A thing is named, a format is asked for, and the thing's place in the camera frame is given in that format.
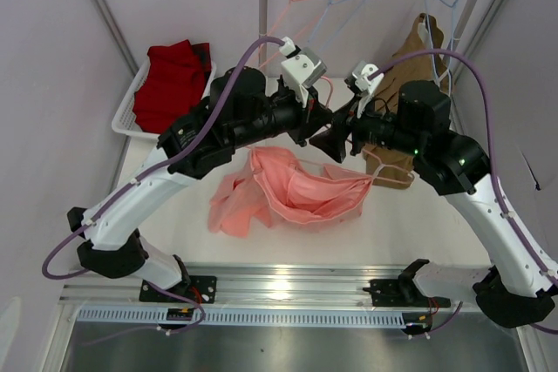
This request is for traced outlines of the pink pleated skirt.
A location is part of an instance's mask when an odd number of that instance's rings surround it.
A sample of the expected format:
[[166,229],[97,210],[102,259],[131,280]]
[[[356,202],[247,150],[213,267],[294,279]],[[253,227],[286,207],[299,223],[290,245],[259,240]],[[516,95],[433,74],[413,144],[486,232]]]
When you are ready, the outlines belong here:
[[362,214],[370,175],[332,164],[309,171],[308,164],[283,147],[251,148],[243,168],[226,175],[209,201],[209,231],[245,238],[253,220],[319,229]]

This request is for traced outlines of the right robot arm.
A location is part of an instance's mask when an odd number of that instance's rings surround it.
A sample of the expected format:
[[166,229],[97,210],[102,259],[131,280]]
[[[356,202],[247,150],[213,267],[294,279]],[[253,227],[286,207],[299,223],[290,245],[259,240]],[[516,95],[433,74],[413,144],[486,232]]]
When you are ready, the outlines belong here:
[[427,297],[474,303],[503,328],[541,329],[555,309],[557,286],[548,271],[554,264],[530,234],[516,233],[521,223],[494,191],[499,181],[488,155],[476,140],[451,130],[450,105],[432,81],[411,81],[399,90],[396,112],[357,114],[351,100],[310,143],[337,163],[347,155],[347,139],[353,155],[370,144],[411,156],[415,173],[461,214],[486,249],[488,267],[415,260],[398,277],[404,303],[418,305]]

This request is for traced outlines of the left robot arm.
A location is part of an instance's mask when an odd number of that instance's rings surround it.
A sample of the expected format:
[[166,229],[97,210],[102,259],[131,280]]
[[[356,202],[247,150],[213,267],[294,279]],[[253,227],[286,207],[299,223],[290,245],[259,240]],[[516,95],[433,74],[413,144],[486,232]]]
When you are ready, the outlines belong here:
[[159,136],[120,189],[95,207],[69,211],[71,229],[83,240],[77,254],[84,271],[109,279],[139,277],[168,301],[182,301],[191,283],[184,262],[152,246],[140,224],[176,193],[231,162],[245,145],[283,133],[303,145],[330,115],[313,86],[325,72],[324,65],[288,71],[272,96],[263,73],[252,67],[214,78],[208,94]]

